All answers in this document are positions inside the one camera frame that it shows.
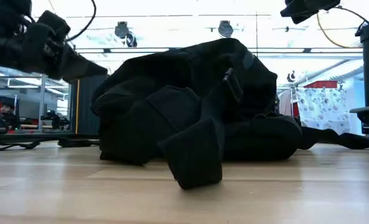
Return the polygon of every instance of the white curtain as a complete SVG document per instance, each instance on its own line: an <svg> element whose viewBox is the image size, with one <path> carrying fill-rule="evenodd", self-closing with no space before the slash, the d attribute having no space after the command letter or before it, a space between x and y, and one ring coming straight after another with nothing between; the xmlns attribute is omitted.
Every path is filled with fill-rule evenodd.
<svg viewBox="0 0 369 224"><path fill-rule="evenodd" d="M297 105L302 126L349 133L346 91L333 88L299 88Z"/></svg>

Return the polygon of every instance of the black bag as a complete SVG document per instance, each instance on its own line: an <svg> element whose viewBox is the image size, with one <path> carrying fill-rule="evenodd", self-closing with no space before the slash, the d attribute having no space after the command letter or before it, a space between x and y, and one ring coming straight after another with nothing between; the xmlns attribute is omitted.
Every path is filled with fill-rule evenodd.
<svg viewBox="0 0 369 224"><path fill-rule="evenodd" d="M271 113L276 79L236 39L127 60L93 97L100 158L145 164L164 157L190 189L221 181L223 159L287 159L318 141L369 147L369 138Z"/></svg>

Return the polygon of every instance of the ceiling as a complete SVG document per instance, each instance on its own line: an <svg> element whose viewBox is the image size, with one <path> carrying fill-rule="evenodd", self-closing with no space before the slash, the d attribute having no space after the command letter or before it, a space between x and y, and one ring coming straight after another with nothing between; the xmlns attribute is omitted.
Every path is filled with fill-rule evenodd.
<svg viewBox="0 0 369 224"><path fill-rule="evenodd" d="M79 32L93 14L90 0L32 2L32 16L35 19L45 10L50 10L67 21L71 27L70 35ZM285 0L95 0L95 20L72 43L84 57L113 72L129 58L161 50L144 48L185 47L218 39L219 22L228 20L234 28L232 37L252 48L251 51L255 52L255 48L260 52L263 51L262 48L281 49L281 54L259 54L262 62L279 75L278 85L287 83L286 76L293 70L299 76L304 76L349 59L348 54L339 53L346 49L336 49L337 54L288 54L293 53L291 49L336 46L324 37L315 16L298 25L293 24L290 18L282 18L279 12L285 8L284 2ZM342 0L341 5L369 20L369 0ZM338 9L321 12L320 17L324 29L332 39L342 45L359 45L359 39L354 33L362 22L360 18ZM114 35L114 28L119 21L128 22L130 31L138 40L137 49L126 48ZM97 50L92 52L94 49L113 48L125 50L124 53L115 54L104 54ZM360 52L357 49L354 58L350 59L360 60ZM346 69L337 69L336 72L348 73Z"/></svg>

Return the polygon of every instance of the wooden floor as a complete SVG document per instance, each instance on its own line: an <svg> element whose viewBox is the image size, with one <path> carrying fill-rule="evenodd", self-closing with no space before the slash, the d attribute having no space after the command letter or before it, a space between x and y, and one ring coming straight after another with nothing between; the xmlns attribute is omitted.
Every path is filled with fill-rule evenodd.
<svg viewBox="0 0 369 224"><path fill-rule="evenodd" d="M286 162L225 164L221 184L185 192L165 162L55 146L0 152L0 224L369 223L369 151L319 145Z"/></svg>

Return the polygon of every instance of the wall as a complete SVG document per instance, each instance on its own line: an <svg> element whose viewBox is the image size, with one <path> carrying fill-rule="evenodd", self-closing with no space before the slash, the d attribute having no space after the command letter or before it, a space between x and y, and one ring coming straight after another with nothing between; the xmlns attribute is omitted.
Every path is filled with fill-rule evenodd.
<svg viewBox="0 0 369 224"><path fill-rule="evenodd" d="M364 81L354 79L353 88L349 88L347 94L349 109L365 107ZM350 115L350 131L362 135L361 121L355 114Z"/></svg>

